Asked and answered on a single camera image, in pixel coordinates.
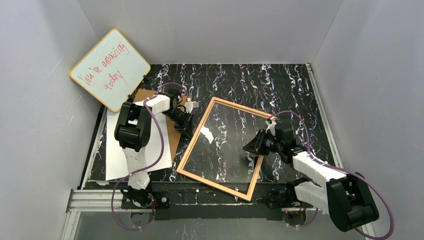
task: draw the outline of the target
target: marble tabletop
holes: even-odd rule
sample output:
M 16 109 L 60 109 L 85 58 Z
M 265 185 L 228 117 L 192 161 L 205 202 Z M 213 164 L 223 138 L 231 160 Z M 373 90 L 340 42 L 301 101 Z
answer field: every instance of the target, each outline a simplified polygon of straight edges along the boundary
M 283 110 L 291 110 L 298 113 L 306 126 L 291 114 L 279 117 L 283 122 L 293 126 L 299 143 L 306 144 L 306 132 L 310 133 L 310 142 L 313 153 L 320 159 L 334 164 L 333 155 L 326 135 L 324 124 L 318 109 L 311 79 L 305 64 L 154 64 L 139 89 L 156 90 L 159 85 L 167 82 L 176 82 L 183 85 L 185 94 L 190 95 L 194 101 L 199 102 L 199 108 L 195 109 L 193 124 L 199 124 L 206 107 L 212 97 L 218 97 L 227 101 L 241 104 L 250 108 L 258 109 L 267 113 L 277 113 Z M 216 118 L 225 118 L 225 115 L 216 114 Z M 245 120 L 236 122 L 217 121 L 231 128 L 243 128 Z M 89 181 L 104 181 L 106 171 L 106 124 L 103 128 L 100 141 L 97 146 L 94 162 L 90 170 Z M 223 134 L 224 126 L 219 132 L 215 132 L 219 142 L 223 143 L 226 137 Z M 255 128 L 263 128 L 262 123 L 257 123 Z M 256 133 L 249 132 L 243 143 Z M 189 141 L 181 140 L 178 145 L 172 168 L 151 172 L 152 182 L 193 182 L 176 172 L 176 168 L 187 148 Z M 234 156 L 222 159 L 220 163 L 211 164 L 218 153 L 202 156 L 202 162 L 209 164 L 197 165 L 195 171 L 204 174 L 217 181 L 232 183 L 246 181 L 252 170 L 251 160 L 243 164 L 225 164 Z M 277 154 L 271 153 L 264 158 L 259 174 L 258 182 L 286 183 L 299 177 L 299 172 L 280 161 Z

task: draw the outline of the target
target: cardboard sheet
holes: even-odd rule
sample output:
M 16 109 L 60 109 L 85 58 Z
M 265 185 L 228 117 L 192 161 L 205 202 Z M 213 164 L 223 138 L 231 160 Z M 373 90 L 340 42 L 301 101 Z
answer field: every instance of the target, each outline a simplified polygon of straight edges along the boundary
M 151 97 L 155 91 L 140 89 L 134 98 L 134 102 L 139 102 L 147 97 Z M 106 181 L 118 179 L 128 174 L 127 160 L 125 158 L 122 148 L 119 146 L 119 142 L 115 140 L 114 132 L 118 121 L 118 113 L 114 113 L 107 110 L 107 121 L 106 121 Z M 148 172 L 156 171 L 160 169 L 172 167 L 175 154 L 177 153 L 177 147 L 180 142 L 181 134 L 174 130 L 174 122 L 163 114 L 156 116 L 162 130 L 164 138 L 164 152 L 161 160 Z M 159 131 L 155 123 L 151 122 L 151 134 L 149 143 L 146 146 L 146 153 L 150 157 L 146 158 L 146 165 L 152 164 L 158 159 L 160 154 L 161 139 L 159 137 Z

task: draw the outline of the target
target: gray floor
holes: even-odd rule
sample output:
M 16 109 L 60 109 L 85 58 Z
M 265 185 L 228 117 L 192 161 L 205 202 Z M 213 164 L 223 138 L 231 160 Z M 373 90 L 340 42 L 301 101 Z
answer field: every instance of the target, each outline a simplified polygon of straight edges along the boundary
M 132 226 L 130 213 L 119 212 L 119 218 Z M 139 224 L 147 222 L 147 214 Z M 78 240 L 363 240 L 356 231 L 341 232 L 328 215 L 321 212 L 309 226 L 299 230 L 261 218 L 246 219 L 176 219 L 155 221 L 142 231 L 119 226 L 110 212 L 82 212 L 75 239 Z

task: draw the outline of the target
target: whiteboard frame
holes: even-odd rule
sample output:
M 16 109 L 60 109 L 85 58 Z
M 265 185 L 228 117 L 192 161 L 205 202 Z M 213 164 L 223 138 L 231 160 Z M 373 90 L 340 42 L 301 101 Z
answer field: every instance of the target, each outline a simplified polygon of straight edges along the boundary
M 81 60 L 79 60 L 79 62 L 77 63 L 77 64 L 75 64 L 75 66 L 73 66 L 73 68 L 71 68 L 70 70 L 69 70 L 69 77 L 72 79 L 72 80 L 74 80 L 78 85 L 80 85 L 83 89 L 85 89 L 87 92 L 89 92 L 93 97 L 95 97 L 95 99 L 97 99 L 99 102 L 101 102 L 101 104 L 103 104 L 103 105 L 105 105 L 106 106 L 106 108 L 108 108 L 109 110 L 111 110 L 112 112 L 114 112 L 114 113 L 118 113 L 120 110 L 121 110 L 121 107 L 119 107 L 118 108 L 118 110 L 114 110 L 114 109 L 111 109 L 108 105 L 106 105 L 102 100 L 100 100 L 96 95 L 94 95 L 90 90 L 88 90 L 84 85 L 82 85 L 78 80 L 76 80 L 75 78 L 73 78 L 72 77 L 72 71 L 76 68 L 76 67 L 78 67 L 78 65 L 82 62 L 82 61 L 84 61 L 84 59 L 86 59 L 86 57 L 94 50 L 94 49 L 96 49 L 96 47 L 101 43 L 101 42 L 103 42 L 103 40 L 107 37 L 107 36 L 109 36 L 109 34 L 111 34 L 111 32 L 113 32 L 113 31 L 117 31 L 122 37 L 123 37 L 123 39 L 125 39 L 128 43 L 129 43 L 129 45 L 135 50 L 135 52 L 138 54 L 138 55 L 140 55 L 140 57 L 148 64 L 148 71 L 146 72 L 146 74 L 148 74 L 149 72 L 150 72 L 150 70 L 152 69 L 152 66 L 150 66 L 150 63 L 148 62 L 148 61 L 146 61 L 146 59 L 139 53 L 139 51 L 137 51 L 137 49 L 131 44 L 131 42 L 130 41 L 128 41 L 128 39 L 122 34 L 122 32 L 121 31 L 119 31 L 117 28 L 112 28 L 100 41 L 98 41 L 98 43 L 94 46 L 94 47 L 92 47 L 92 49 L 81 59 Z M 145 79 L 144 78 L 144 76 L 145 75 L 143 75 L 143 77 L 140 79 L 140 82 L 135 86 L 135 88 L 131 91 L 131 92 L 129 92 L 128 93 L 128 95 L 131 95 L 132 93 L 134 93 L 134 91 L 137 89 L 137 87 L 142 83 L 142 81 Z

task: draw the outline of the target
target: wooden frame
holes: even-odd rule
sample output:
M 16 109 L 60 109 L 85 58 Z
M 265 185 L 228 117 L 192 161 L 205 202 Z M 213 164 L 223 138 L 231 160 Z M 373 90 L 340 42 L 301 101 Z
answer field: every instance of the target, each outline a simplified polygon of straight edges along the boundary
M 246 112 L 246 113 L 249 113 L 249 114 L 252 114 L 252 115 L 256 115 L 256 116 L 259 116 L 259 117 L 262 117 L 262 118 L 268 119 L 268 118 L 271 117 L 271 114 L 269 114 L 269 113 L 265 113 L 265 112 L 262 112 L 262 111 L 259 111 L 259 110 L 256 110 L 256 109 L 253 109 L 253 108 L 250 108 L 250 107 L 247 107 L 247 106 L 243 106 L 243 105 L 240 105 L 240 104 L 237 104 L 237 103 L 234 103 L 234 102 L 230 102 L 230 101 L 227 101 L 227 100 L 224 100 L 224 99 L 221 99 L 221 98 L 212 97 L 212 99 L 209 102 L 209 105 L 206 108 L 206 111 L 204 112 L 203 117 L 200 120 L 199 125 L 197 126 L 196 131 L 194 132 L 193 138 L 191 139 L 190 143 L 188 144 L 187 150 L 185 151 L 184 156 L 182 157 L 181 162 L 179 163 L 178 168 L 176 169 L 176 172 L 181 174 L 181 175 L 184 175 L 186 177 L 189 177 L 193 180 L 204 183 L 208 186 L 219 189 L 223 192 L 226 192 L 228 194 L 231 194 L 233 196 L 236 196 L 238 198 L 241 198 L 243 200 L 250 202 L 250 200 L 252 199 L 253 191 L 255 189 L 256 181 L 258 179 L 259 171 L 261 169 L 262 161 L 264 159 L 264 156 L 262 156 L 262 155 L 260 155 L 257 159 L 257 163 L 256 163 L 256 166 L 255 166 L 254 171 L 253 171 L 252 180 L 250 181 L 250 185 L 249 185 L 249 188 L 247 190 L 247 194 L 243 194 L 243 193 L 238 192 L 234 189 L 223 186 L 223 185 L 221 185 L 217 182 L 205 179 L 201 176 L 198 176 L 196 174 L 193 174 L 191 172 L 183 170 L 184 166 L 187 163 L 187 160 L 189 159 L 190 154 L 192 153 L 193 147 L 195 146 L 195 144 L 196 144 L 196 142 L 199 138 L 200 130 L 205 125 L 205 122 L 208 119 L 209 114 L 211 113 L 212 107 L 215 104 L 221 104 L 221 105 L 224 105 L 224 106 L 228 106 L 230 108 L 238 109 L 238 110 L 241 110 L 243 112 Z

